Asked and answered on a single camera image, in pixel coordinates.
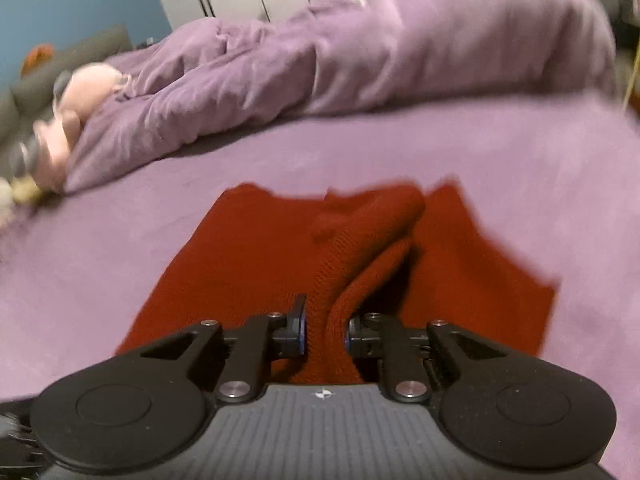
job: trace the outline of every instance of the pink plush toy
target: pink plush toy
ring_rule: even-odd
[[[130,81],[106,63],[84,65],[73,73],[63,72],[53,87],[54,118],[35,121],[34,136],[10,153],[15,178],[31,175],[42,190],[62,192],[66,163],[84,124],[100,104]]]

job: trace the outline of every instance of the folded fabric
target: folded fabric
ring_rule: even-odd
[[[224,192],[160,278],[118,352],[217,319],[236,327],[307,295],[307,357],[280,380],[357,383],[344,332],[359,309],[406,326],[446,319],[535,354],[554,290],[476,229],[456,184],[423,196],[401,184],[288,199],[242,184]]]
[[[321,0],[274,25],[203,18],[108,60],[133,83],[87,121],[65,190],[279,116],[488,92],[613,94],[614,56],[598,0]]]

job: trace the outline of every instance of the silver bolt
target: silver bolt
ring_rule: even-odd
[[[228,381],[223,383],[218,391],[222,396],[237,399],[238,397],[244,397],[248,394],[251,391],[251,386],[244,381]]]
[[[396,394],[412,399],[423,396],[427,392],[427,386],[418,381],[402,381],[396,385]]]

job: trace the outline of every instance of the bed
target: bed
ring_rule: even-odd
[[[0,398],[110,356],[228,187],[286,196],[457,176],[482,229],[559,283],[542,357],[618,409],[602,464],[640,470],[638,122],[594,89],[457,97],[207,136],[98,187],[22,209],[0,238]]]

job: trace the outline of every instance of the red sweater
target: red sweater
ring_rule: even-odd
[[[535,354],[554,297],[479,234],[455,184],[426,196],[406,184],[308,200],[242,184],[169,264],[118,351],[202,319],[231,328],[286,312],[300,292],[308,355],[284,377],[305,383],[361,380],[344,330],[363,304],[406,326],[445,319]]]

